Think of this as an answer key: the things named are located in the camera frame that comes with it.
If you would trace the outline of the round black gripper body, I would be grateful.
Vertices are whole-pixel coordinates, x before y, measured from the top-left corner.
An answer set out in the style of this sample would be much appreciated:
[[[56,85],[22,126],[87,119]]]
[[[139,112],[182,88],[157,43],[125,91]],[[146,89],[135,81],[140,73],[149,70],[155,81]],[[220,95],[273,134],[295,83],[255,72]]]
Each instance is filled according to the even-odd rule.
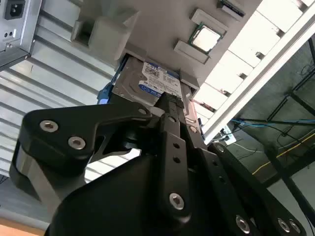
[[[181,123],[115,126],[106,150],[141,155],[71,193],[58,207],[49,236],[182,236],[192,216],[188,150]]]

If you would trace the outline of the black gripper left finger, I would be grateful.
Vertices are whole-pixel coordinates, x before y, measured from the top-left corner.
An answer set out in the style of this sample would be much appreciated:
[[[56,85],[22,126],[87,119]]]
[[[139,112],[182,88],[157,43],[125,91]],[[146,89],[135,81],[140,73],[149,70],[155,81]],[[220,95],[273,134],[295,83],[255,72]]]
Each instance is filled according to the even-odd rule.
[[[116,125],[135,121],[153,127],[160,121],[181,122],[181,118],[182,101],[167,93],[150,108],[121,100],[32,111],[22,121],[16,172],[54,217],[75,190],[141,155],[141,148],[131,142],[106,150]]]

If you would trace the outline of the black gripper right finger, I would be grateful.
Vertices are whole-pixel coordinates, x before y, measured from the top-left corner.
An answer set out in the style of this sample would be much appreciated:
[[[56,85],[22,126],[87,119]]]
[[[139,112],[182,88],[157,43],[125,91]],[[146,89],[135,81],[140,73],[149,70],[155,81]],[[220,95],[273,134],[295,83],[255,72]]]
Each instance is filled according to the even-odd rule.
[[[223,145],[181,118],[192,216],[183,236],[304,236],[306,230]]]

